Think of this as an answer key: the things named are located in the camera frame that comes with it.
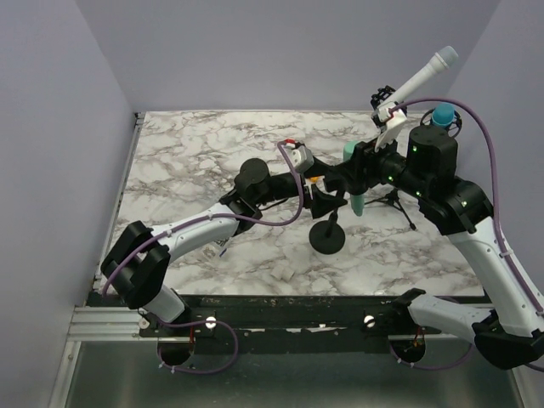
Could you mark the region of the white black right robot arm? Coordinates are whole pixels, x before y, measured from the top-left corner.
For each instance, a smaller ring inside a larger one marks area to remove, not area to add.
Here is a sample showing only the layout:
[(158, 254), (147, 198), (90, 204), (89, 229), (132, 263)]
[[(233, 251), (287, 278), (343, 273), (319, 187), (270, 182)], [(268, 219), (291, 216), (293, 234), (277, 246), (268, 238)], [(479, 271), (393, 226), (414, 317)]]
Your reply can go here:
[(326, 188), (359, 195), (390, 184), (416, 198), (420, 212), (467, 260), (487, 293), (490, 309), (451, 303), (411, 289), (396, 301), (393, 327), (437, 329), (471, 344), (493, 365), (508, 370), (543, 356), (543, 318), (531, 302), (537, 295), (520, 262), (494, 227), (484, 191), (456, 176), (458, 143), (443, 128), (424, 125), (409, 133), (407, 155), (391, 143), (360, 142), (351, 157), (332, 167)]

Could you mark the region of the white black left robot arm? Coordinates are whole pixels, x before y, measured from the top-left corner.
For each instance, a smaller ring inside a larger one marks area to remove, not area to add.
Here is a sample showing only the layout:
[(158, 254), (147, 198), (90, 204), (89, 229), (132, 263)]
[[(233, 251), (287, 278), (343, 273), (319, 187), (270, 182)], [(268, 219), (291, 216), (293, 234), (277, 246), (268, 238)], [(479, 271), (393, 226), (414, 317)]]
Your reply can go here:
[(296, 212), (287, 226), (308, 208), (320, 218), (346, 205), (346, 187), (332, 167), (316, 159), (288, 161), (288, 172), (271, 175), (265, 161), (245, 161), (235, 176), (233, 189), (218, 203), (176, 224), (147, 227), (130, 223), (102, 262), (105, 289), (114, 288), (130, 309), (142, 309), (159, 320), (171, 336), (182, 334), (189, 323), (189, 306), (164, 280), (171, 262), (207, 244), (224, 244), (264, 225), (262, 206), (296, 198)]

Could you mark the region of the mint green microphone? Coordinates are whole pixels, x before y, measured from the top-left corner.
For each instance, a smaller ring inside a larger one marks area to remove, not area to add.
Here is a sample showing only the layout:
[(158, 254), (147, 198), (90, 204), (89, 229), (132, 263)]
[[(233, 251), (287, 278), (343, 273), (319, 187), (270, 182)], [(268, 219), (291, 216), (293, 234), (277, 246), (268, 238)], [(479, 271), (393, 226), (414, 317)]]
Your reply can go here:
[(363, 214), (365, 201), (364, 196), (362, 194), (356, 194), (355, 191), (359, 190), (359, 188), (356, 186), (357, 178), (356, 178), (356, 171), (354, 168), (354, 164), (352, 163), (352, 158), (354, 156), (355, 147), (358, 144), (357, 141), (349, 141), (344, 147), (343, 147), (343, 161), (347, 162), (347, 170), (348, 170), (348, 187), (349, 187), (349, 194), (350, 194), (350, 206), (352, 211), (357, 217), (361, 217)]

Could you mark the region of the black round-base microphone stand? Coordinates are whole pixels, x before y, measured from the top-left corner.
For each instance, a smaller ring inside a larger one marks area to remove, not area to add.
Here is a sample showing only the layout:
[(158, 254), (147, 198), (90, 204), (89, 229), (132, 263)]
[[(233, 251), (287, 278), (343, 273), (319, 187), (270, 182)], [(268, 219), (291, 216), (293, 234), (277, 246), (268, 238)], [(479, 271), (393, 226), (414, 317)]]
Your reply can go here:
[[(314, 193), (316, 190), (320, 189), (313, 186), (312, 192)], [(344, 194), (345, 190), (340, 189), (334, 196), (344, 196)], [(337, 223), (338, 209), (329, 212), (329, 218), (326, 221), (317, 222), (309, 231), (310, 245), (321, 254), (332, 255), (337, 253), (343, 248), (345, 243), (344, 230)]]

